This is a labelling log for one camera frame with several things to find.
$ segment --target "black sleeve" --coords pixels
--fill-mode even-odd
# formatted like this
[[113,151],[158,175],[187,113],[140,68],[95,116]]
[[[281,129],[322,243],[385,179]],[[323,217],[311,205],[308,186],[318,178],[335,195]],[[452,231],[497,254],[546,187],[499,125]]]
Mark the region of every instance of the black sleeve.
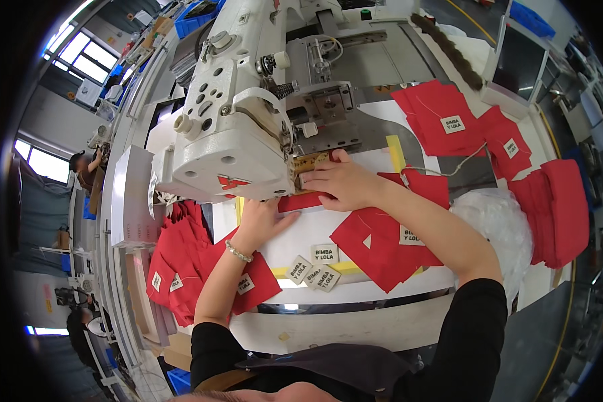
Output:
[[489,401],[505,341],[507,299],[493,279],[461,286],[444,318],[433,362],[416,378],[421,401]]
[[234,370],[235,364],[248,358],[228,328],[202,322],[192,330],[192,389],[217,374]]

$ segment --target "industrial sewing machine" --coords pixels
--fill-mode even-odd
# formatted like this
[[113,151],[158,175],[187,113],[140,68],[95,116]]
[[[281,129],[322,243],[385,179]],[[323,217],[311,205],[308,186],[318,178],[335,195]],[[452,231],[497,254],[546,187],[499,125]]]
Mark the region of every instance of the industrial sewing machine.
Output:
[[[155,189],[213,203],[299,192],[293,159],[345,143],[304,149],[302,140],[355,107],[331,64],[345,46],[386,39],[366,23],[338,30],[342,22],[337,0],[227,0],[210,22],[176,141],[153,158]],[[297,39],[287,44],[287,33]]]

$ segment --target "clear plastic bag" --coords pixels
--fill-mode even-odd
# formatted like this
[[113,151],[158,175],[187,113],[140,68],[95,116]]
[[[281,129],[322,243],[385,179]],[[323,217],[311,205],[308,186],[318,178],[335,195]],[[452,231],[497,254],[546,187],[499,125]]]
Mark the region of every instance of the clear plastic bag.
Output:
[[514,195],[500,189],[469,191],[453,201],[450,211],[489,239],[500,261],[507,311],[511,311],[534,253],[527,216]]

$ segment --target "black shirt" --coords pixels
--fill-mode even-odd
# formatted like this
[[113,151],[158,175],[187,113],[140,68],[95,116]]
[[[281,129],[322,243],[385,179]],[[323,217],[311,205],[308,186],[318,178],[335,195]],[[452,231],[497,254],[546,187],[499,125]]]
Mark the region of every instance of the black shirt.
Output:
[[[453,301],[440,332],[431,365],[407,373],[395,383],[393,401],[489,401],[500,367],[505,340],[507,300],[505,289],[493,279],[476,279],[463,285]],[[191,384],[235,369],[246,352],[228,329],[204,322],[192,331]],[[232,389],[277,392],[293,382],[309,382],[340,401],[373,401],[350,385],[301,368],[272,368]]]

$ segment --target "brown brush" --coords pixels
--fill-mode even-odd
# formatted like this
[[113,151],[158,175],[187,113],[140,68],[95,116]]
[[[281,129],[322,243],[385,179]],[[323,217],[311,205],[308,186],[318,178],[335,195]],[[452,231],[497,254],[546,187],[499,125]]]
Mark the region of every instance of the brown brush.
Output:
[[473,70],[471,63],[462,56],[462,53],[456,49],[455,43],[451,42],[447,35],[435,26],[433,22],[418,14],[411,15],[411,21],[416,24],[422,32],[429,34],[435,43],[440,46],[442,52],[451,60],[453,66],[458,70],[464,82],[466,82],[474,91],[482,89],[482,78]]

